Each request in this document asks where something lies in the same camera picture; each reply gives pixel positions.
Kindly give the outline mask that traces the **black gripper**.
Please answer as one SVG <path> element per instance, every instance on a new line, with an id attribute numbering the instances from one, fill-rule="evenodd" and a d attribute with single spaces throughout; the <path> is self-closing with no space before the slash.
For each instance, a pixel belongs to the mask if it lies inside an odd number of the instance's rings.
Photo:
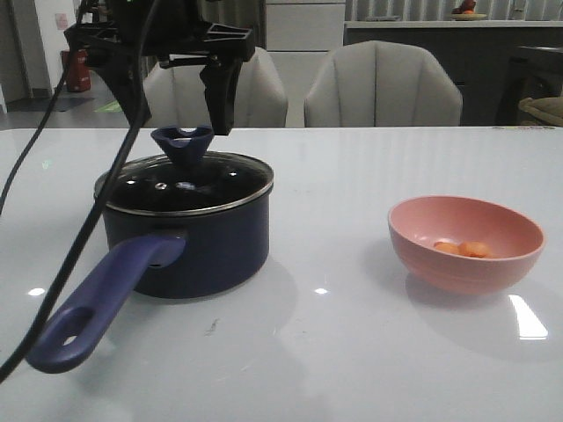
<path id="1" fill-rule="evenodd" d="M 105 83 L 128 123 L 142 127 L 150 109 L 137 62 L 154 56 L 166 69 L 205 65 L 200 72 L 210 124 L 216 135 L 234 127 L 234 105 L 243 62 L 255 52 L 251 28 L 207 21 L 196 1 L 112 1 L 111 17 L 102 23 L 77 22 L 64 32 L 69 46 L 85 48 L 90 70 Z"/>

